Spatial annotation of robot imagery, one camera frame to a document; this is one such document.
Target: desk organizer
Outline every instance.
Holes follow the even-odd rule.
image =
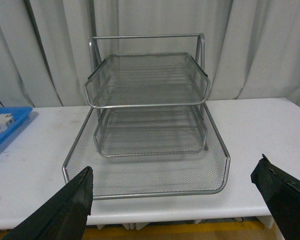
[[[197,37],[188,53],[110,55],[97,41]],[[226,185],[230,156],[205,104],[204,35],[92,37],[92,107],[63,164],[66,183],[93,169],[93,199],[215,194]]]

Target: mesh bottom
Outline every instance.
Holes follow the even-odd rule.
[[[94,199],[136,194],[132,197],[149,197],[151,193],[164,196],[171,192],[173,195],[218,192],[228,176],[230,158],[206,109],[203,118],[207,127],[207,147],[196,154],[104,157],[97,151],[94,142],[98,125],[94,109],[66,159],[67,177],[71,180],[83,168],[91,166]]]

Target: metal rod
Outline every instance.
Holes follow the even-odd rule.
[[[201,43],[201,61],[200,61],[200,67],[202,68],[202,70],[205,70],[205,35],[203,33],[199,34],[199,38],[200,38],[200,43]]]
[[[201,33],[193,34],[170,34],[170,35],[141,35],[141,36],[94,36],[94,39],[154,39],[154,38],[182,38],[198,37]]]

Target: tray rim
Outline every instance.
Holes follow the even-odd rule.
[[[164,56],[164,55],[186,55],[190,63],[194,65],[194,67],[197,69],[197,72],[206,78],[206,88],[204,91],[204,97],[200,101],[195,102],[188,102],[188,103],[162,103],[162,104],[130,104],[130,105],[95,105],[93,104],[93,101],[91,100],[89,93],[88,93],[88,85],[93,81],[96,74],[98,74],[104,67],[104,65],[108,62],[110,58],[113,57],[140,57],[140,56]],[[87,99],[88,104],[94,108],[94,109],[108,109],[108,108],[131,108],[131,107],[166,107],[166,106],[193,106],[193,105],[200,105],[203,104],[207,97],[209,96],[210,92],[210,86],[211,82],[208,78],[208,75],[202,68],[198,65],[198,63],[194,60],[194,58],[187,52],[161,52],[161,53],[129,53],[129,54],[112,54],[109,55],[105,60],[102,61],[102,63],[95,69],[95,71],[88,77],[88,81],[85,82],[83,88],[84,88],[84,94],[85,98]]]
[[[224,169],[224,178],[223,178],[223,182],[221,184],[221,186],[217,189],[214,190],[187,190],[187,191],[169,191],[169,192],[143,192],[143,193],[129,193],[129,194],[115,194],[115,195],[98,195],[98,196],[93,196],[93,200],[109,200],[109,199],[129,199],[129,198],[152,198],[152,197],[172,197],[172,196],[190,196],[190,195],[211,195],[211,194],[217,194],[219,192],[221,192],[227,182],[228,182],[228,176],[229,176],[229,169],[230,169],[230,161],[231,161],[231,157],[230,154],[228,152],[228,149],[217,129],[217,126],[215,124],[215,121],[213,120],[211,113],[208,109],[207,104],[204,102],[203,107],[209,117],[209,120],[211,122],[211,125],[213,127],[213,130],[215,131],[215,134],[223,148],[224,154],[226,156],[226,164],[225,164],[225,169]],[[66,169],[66,166],[70,160],[70,157],[72,155],[73,150],[75,149],[75,147],[78,144],[78,141],[82,135],[82,132],[84,131],[86,124],[93,112],[93,110],[95,110],[94,108],[91,108],[88,115],[86,116],[82,127],[77,135],[77,137],[74,140],[74,143],[66,157],[66,159],[64,160],[63,164],[62,164],[62,172],[63,172],[63,178],[65,183],[67,184],[70,180],[69,180],[69,175]]]

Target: metal handle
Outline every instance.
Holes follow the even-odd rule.
[[[195,61],[199,64],[200,55],[200,67],[205,70],[205,35],[203,33],[192,34],[168,34],[168,35],[139,35],[139,36],[92,36],[89,38],[89,51],[91,70],[95,71],[98,65],[101,64],[101,56],[98,47],[97,40],[109,40],[109,39],[155,39],[155,38],[184,38],[184,37],[197,37]]]

